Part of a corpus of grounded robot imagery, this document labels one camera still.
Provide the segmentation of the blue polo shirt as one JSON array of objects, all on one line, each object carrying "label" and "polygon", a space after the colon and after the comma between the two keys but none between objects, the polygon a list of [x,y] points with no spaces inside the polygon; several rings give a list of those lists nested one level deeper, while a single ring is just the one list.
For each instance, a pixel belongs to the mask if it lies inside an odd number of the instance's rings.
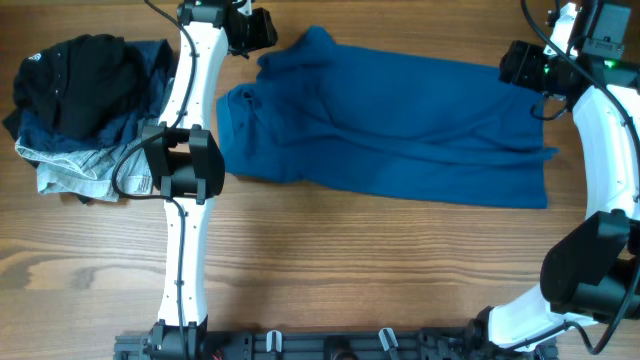
[{"label": "blue polo shirt", "polygon": [[534,92],[494,67],[344,45],[309,28],[220,97],[229,173],[378,196],[543,209]]}]

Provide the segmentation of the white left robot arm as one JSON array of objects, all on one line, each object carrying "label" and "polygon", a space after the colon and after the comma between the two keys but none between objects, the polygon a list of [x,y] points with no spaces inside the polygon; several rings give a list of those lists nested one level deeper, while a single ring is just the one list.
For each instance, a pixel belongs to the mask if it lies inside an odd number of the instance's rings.
[{"label": "white left robot arm", "polygon": [[250,1],[184,1],[175,18],[181,50],[155,126],[143,130],[152,182],[165,202],[167,258],[157,321],[140,338],[119,336],[117,359],[210,359],[204,262],[209,217],[225,163],[210,125],[224,58],[273,46],[270,14]]}]

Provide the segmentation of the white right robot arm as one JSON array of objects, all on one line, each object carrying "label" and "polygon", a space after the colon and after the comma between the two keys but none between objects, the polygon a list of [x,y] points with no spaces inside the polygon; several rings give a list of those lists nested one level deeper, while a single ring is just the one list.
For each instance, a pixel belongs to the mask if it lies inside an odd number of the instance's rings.
[{"label": "white right robot arm", "polygon": [[519,355],[603,323],[598,343],[585,344],[598,354],[622,320],[639,317],[639,68],[591,54],[551,56],[515,41],[500,79],[568,101],[583,147],[587,211],[549,250],[539,283],[471,322],[468,342]]}]

